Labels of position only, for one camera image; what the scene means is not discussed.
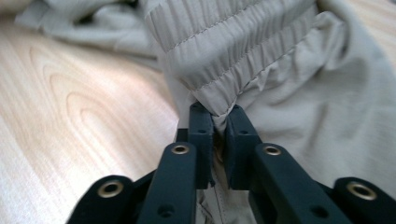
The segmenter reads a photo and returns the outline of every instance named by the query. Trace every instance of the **light wood surface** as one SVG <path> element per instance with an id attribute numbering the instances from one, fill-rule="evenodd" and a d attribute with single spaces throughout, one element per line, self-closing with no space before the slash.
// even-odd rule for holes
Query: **light wood surface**
<path id="1" fill-rule="evenodd" d="M 396 6 L 347 2 L 396 68 Z M 155 169 L 176 126 L 162 74 L 0 17 L 0 223 L 65 223 L 95 180 Z"/>

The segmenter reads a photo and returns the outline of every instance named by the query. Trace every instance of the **pants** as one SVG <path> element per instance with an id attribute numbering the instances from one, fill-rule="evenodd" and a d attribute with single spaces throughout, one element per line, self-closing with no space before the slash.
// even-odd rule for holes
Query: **pants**
<path id="1" fill-rule="evenodd" d="M 180 128 L 199 101 L 222 136 L 238 104 L 264 142 L 288 149 L 318 182 L 356 176 L 396 197 L 395 76 L 342 1 L 148 0 L 136 9 L 84 2 L 35 2 L 17 22 L 157 58 Z M 88 14 L 91 26 L 76 24 Z M 92 32 L 103 34 L 92 39 Z M 228 190 L 222 150 L 213 167 L 218 184 L 198 191 L 197 223 L 253 223 L 246 193 Z"/>

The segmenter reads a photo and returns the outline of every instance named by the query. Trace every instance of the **light gray cloth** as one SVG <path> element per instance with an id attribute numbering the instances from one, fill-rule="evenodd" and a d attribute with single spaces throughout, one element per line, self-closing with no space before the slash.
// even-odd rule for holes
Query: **light gray cloth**
<path id="1" fill-rule="evenodd" d="M 139 29 L 149 29 L 154 37 L 155 43 L 150 45 L 148 38 L 145 46 L 158 45 L 155 55 L 176 100 L 179 127 L 187 127 L 189 106 L 199 101 L 213 114 L 222 134 L 226 116 L 238 104 L 263 141 L 288 149 L 318 182 L 332 186 L 339 177 L 356 176 L 396 197 L 395 76 L 343 2 L 148 0 L 140 4 L 140 12 L 128 13 L 136 14 L 136 23 L 144 19 L 146 26 L 142 23 Z M 75 18 L 66 7 L 62 10 Z M 90 8 L 98 16 L 94 20 L 100 21 L 102 8 L 113 7 Z M 47 20 L 58 15 L 40 17 L 37 11 L 27 8 L 18 22 L 99 46 L 112 35 L 90 38 L 96 34 L 91 28 L 74 34 L 78 29 L 72 23 L 57 27 Z M 119 13 L 123 15 L 111 11 L 107 18 Z M 80 18 L 84 13 L 76 14 Z M 111 21 L 116 33 L 118 23 Z M 108 31 L 101 28 L 108 23 L 95 24 Z M 120 35 L 121 42 L 130 45 L 131 52 L 154 55 L 150 51 L 154 49 L 135 49 L 135 41 L 145 32 L 136 39 Z M 109 39 L 107 47 L 119 43 L 116 37 Z M 246 193 L 228 190 L 221 151 L 217 148 L 213 168 L 218 184 L 198 192 L 197 221 L 252 223 Z"/>
<path id="2" fill-rule="evenodd" d="M 34 1 L 19 14 L 17 24 L 83 45 L 128 53 L 159 69 L 152 35 L 140 6 L 118 0 Z"/>

